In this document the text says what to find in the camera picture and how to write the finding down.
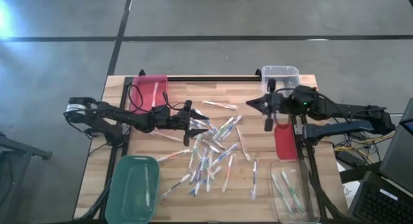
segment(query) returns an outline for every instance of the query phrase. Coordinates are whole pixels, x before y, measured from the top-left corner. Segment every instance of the gray floor tile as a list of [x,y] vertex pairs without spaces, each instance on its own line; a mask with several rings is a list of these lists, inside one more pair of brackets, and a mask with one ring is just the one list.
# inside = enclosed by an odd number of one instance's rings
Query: gray floor tile
[[[413,91],[412,48],[413,41],[402,40],[123,43],[116,74],[136,75],[139,69],[147,74],[253,74],[265,65],[290,65],[300,74],[315,74],[321,92],[333,101],[403,112]],[[384,156],[386,148],[381,148]]]
[[53,151],[50,161],[33,158],[14,223],[72,219],[90,141],[67,125],[63,112],[69,97],[101,98],[113,47],[113,43],[0,45],[0,131]]
[[134,0],[126,36],[413,34],[408,0]]
[[116,36],[126,0],[0,0],[0,37]]

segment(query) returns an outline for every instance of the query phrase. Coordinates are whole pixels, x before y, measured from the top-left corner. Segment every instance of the clear plastic bin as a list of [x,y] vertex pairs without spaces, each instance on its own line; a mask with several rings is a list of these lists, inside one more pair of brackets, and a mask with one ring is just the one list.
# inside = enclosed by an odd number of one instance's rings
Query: clear plastic bin
[[[276,80],[276,89],[279,88],[295,88],[300,84],[298,69],[293,66],[264,66],[261,69],[262,73],[262,91],[267,92],[267,83],[269,79]],[[291,91],[282,91],[284,96],[287,96]]]
[[317,197],[304,161],[272,162],[270,180],[274,207],[281,223],[319,222]]

